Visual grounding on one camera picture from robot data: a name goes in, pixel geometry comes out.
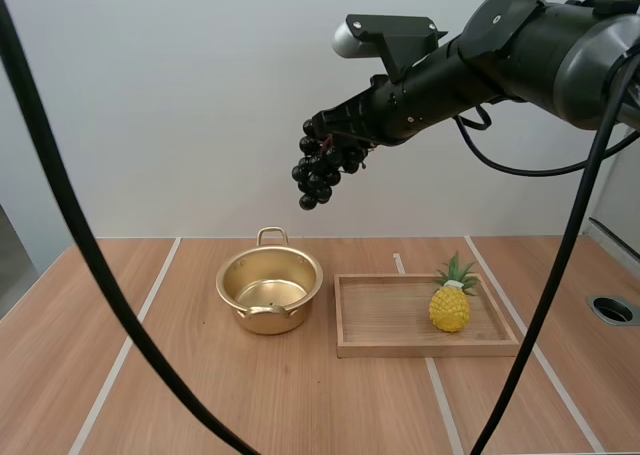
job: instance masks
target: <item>white wall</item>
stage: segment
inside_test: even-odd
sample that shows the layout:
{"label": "white wall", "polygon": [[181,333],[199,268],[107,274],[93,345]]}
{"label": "white wall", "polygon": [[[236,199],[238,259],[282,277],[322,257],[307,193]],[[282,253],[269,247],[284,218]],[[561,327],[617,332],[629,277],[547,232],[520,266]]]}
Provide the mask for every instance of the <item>white wall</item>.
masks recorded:
{"label": "white wall", "polygon": [[595,218],[640,252],[640,145],[635,143],[617,156]]}
{"label": "white wall", "polygon": [[[247,236],[271,224],[305,236],[560,233],[579,175],[533,180],[493,172],[449,122],[403,147],[377,150],[329,204],[311,213],[297,205],[289,177],[301,156],[302,122],[383,72],[378,60],[332,52],[345,15],[428,15],[455,34],[483,1],[8,3],[101,236]],[[10,96],[4,79],[0,93],[3,102]],[[0,129],[24,139],[22,121],[5,105]],[[548,168],[586,156],[591,134],[533,106],[502,104],[491,114],[494,128],[476,139],[497,161]],[[33,154],[18,155],[14,177],[35,170]],[[55,218],[32,209],[34,223]]]}

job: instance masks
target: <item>purple grape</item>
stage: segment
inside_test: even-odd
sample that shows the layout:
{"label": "purple grape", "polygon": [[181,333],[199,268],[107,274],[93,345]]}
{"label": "purple grape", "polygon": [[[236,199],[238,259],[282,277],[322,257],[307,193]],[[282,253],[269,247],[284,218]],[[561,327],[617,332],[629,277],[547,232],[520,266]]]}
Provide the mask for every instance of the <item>purple grape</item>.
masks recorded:
{"label": "purple grape", "polygon": [[358,168],[360,168],[360,163],[358,162],[344,162],[342,164],[342,168],[344,169],[345,172],[347,173],[356,173],[358,171]]}
{"label": "purple grape", "polygon": [[307,180],[308,172],[303,171],[299,166],[293,167],[291,170],[291,178],[296,182],[305,182]]}
{"label": "purple grape", "polygon": [[320,144],[318,141],[309,136],[302,137],[298,145],[305,155],[311,155],[312,153],[316,153],[320,150]]}
{"label": "purple grape", "polygon": [[311,176],[309,176],[309,180],[307,180],[307,186],[313,190],[324,188],[326,184],[327,182],[324,180],[324,177],[316,173],[312,173]]}
{"label": "purple grape", "polygon": [[330,187],[335,187],[338,183],[340,183],[340,172],[337,170],[331,170],[330,172],[325,173],[324,179],[327,181]]}
{"label": "purple grape", "polygon": [[309,135],[310,137],[314,137],[316,132],[313,129],[313,122],[311,120],[307,120],[302,124],[302,131],[305,135]]}
{"label": "purple grape", "polygon": [[313,210],[314,208],[316,208],[317,204],[318,200],[309,194],[305,193],[302,197],[300,197],[300,208],[302,208],[303,210]]}

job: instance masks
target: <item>black cable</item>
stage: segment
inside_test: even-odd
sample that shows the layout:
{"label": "black cable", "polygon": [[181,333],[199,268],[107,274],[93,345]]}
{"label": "black cable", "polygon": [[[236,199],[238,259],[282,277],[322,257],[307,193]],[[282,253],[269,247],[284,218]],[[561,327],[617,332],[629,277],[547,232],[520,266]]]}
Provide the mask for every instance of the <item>black cable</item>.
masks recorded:
{"label": "black cable", "polygon": [[487,424],[482,429],[478,440],[473,446],[471,455],[480,455],[482,453],[489,441],[489,438],[491,438],[491,435],[498,426],[498,423],[500,423],[500,419],[509,405],[511,396],[518,385],[520,376],[524,371],[524,367],[531,355],[536,339],[540,334],[540,329],[542,328],[544,319],[551,307],[551,303],[553,302],[553,298],[562,280],[562,275],[564,274],[567,263],[569,262],[569,257],[573,251],[576,239],[580,233],[580,226],[582,225],[582,220],[584,219],[584,215],[587,211],[591,192],[593,191],[593,186],[595,185],[596,177],[600,170],[600,165],[607,148],[607,143],[609,142],[611,132],[613,131],[613,127],[616,123],[616,118],[620,111],[622,100],[638,65],[640,65],[640,57],[635,57],[628,62],[628,65],[623,66],[621,71],[618,72],[618,75],[621,75],[619,77],[620,83],[611,90],[611,96],[602,117],[602,123],[600,124],[600,128],[593,140],[593,145],[589,152],[589,158],[587,159],[587,165],[584,173],[582,174],[578,193],[573,203],[573,208],[571,209],[571,215],[569,216],[569,221],[567,222],[567,227],[562,237],[560,248],[556,254],[556,259],[553,262],[551,273],[549,274],[547,283],[542,291],[542,295],[540,296],[540,302],[538,302],[536,311],[533,314],[531,323],[529,324],[529,329],[522,341],[518,355],[513,362],[513,366],[511,367],[507,381],[502,388],[500,397],[489,416]]}
{"label": "black cable", "polygon": [[245,455],[258,455],[256,450],[225,427],[198,400],[164,358],[129,307],[73,192],[42,106],[42,100],[4,0],[0,0],[0,55],[51,191],[73,239],[113,313],[147,362],[194,417],[238,452]]}
{"label": "black cable", "polygon": [[[484,153],[480,151],[480,149],[473,143],[469,132],[465,126],[464,120],[460,118],[460,116],[456,115],[453,117],[460,133],[462,134],[462,138],[464,139],[467,147],[473,152],[473,154],[478,157],[478,159],[484,163],[485,165],[493,168],[494,170],[498,170],[499,172],[508,173],[509,175],[517,175],[519,177],[557,177],[558,175],[566,175],[568,173],[577,172],[578,170],[582,170],[587,166],[587,160],[583,160],[579,163],[574,163],[573,165],[569,165],[567,167],[562,168],[550,168],[548,170],[523,170],[521,168],[512,168],[507,167],[506,165],[501,165],[497,162],[494,162],[490,158],[488,158]],[[626,136],[623,140],[616,143],[613,147],[608,148],[604,152],[603,160],[606,160],[609,157],[614,156],[616,153],[624,150],[633,142],[640,138],[640,132],[634,131],[633,133]]]}

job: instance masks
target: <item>yellow pineapple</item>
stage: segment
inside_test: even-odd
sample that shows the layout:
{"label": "yellow pineapple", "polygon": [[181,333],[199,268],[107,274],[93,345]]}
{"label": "yellow pineapple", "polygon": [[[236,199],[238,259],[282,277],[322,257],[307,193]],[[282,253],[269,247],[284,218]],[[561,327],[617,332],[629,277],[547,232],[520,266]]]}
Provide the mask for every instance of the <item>yellow pineapple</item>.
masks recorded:
{"label": "yellow pineapple", "polygon": [[471,294],[468,290],[478,279],[467,275],[473,263],[462,269],[458,268],[458,252],[445,265],[449,269],[448,273],[438,270],[440,276],[434,279],[440,288],[429,303],[429,317],[440,330],[457,332],[469,323],[471,306],[467,295]]}

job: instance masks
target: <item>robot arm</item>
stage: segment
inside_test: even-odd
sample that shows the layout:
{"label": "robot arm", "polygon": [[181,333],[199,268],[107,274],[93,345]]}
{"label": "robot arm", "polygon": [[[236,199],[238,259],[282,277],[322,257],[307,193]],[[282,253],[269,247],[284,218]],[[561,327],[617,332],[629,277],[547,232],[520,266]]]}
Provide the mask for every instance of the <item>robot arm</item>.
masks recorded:
{"label": "robot arm", "polygon": [[[597,129],[614,75],[637,51],[639,5],[486,0],[462,33],[442,46],[446,33],[426,17],[347,16],[334,50],[345,58],[380,57],[387,74],[374,75],[368,89],[305,122],[301,149],[314,156],[294,168],[293,178],[308,195],[301,206],[328,200],[330,191],[317,191],[331,156],[336,168],[341,160],[353,162],[342,165],[353,173],[369,149],[400,145],[482,103],[530,102],[576,127]],[[637,85],[629,90],[619,119],[640,129],[638,92]],[[476,128],[490,124],[483,119]],[[321,160],[329,148],[329,159]]]}

